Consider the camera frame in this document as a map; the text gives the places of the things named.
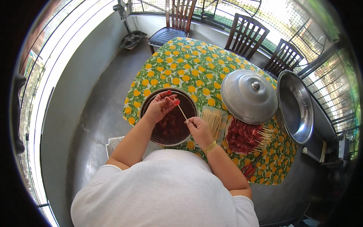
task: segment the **woman's left hand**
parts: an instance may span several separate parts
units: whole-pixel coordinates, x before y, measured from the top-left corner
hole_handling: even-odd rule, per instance
[[[158,123],[164,116],[169,113],[175,104],[165,99],[169,94],[168,91],[159,93],[154,100],[151,101],[143,117],[148,118],[153,123]],[[170,95],[171,100],[176,98],[176,94]]]

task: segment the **black chair cushion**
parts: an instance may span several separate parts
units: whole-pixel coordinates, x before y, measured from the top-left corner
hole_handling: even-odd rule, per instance
[[[161,47],[176,37],[188,37],[189,33],[180,29],[165,27],[149,38],[149,45]]]
[[[231,49],[228,49],[228,48],[224,48],[225,50],[228,50],[229,52],[232,52],[232,53],[234,53],[234,54],[236,54],[236,55],[238,55],[238,56],[240,56],[241,58],[243,58],[243,59],[245,59],[246,61],[248,61],[248,62],[251,62],[247,57],[245,57],[245,56],[243,56],[243,55],[241,55],[240,53],[238,53],[238,52],[236,52],[236,51],[234,51],[234,50],[231,50]]]
[[[275,80],[277,80],[277,76],[275,74],[273,74],[270,70],[264,69],[264,72],[267,73],[268,75],[270,75]]]

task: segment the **pot lid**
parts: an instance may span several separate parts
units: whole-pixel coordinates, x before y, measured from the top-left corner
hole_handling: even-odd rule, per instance
[[[244,69],[224,78],[221,97],[232,115],[253,125],[269,121],[278,105],[271,83],[260,74]]]

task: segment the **fan base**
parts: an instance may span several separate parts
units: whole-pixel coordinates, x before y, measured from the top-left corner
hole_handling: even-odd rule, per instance
[[[147,34],[144,32],[133,31],[130,33],[130,35],[127,35],[122,39],[120,47],[132,50],[139,43],[139,41],[146,36]]]

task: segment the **scissors handle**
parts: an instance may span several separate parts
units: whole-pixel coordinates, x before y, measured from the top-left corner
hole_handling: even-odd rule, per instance
[[[243,172],[245,170],[245,172],[243,172],[243,175],[246,177],[247,180],[249,180],[253,176],[255,169],[256,168],[252,164],[248,164],[243,167],[241,171]]]

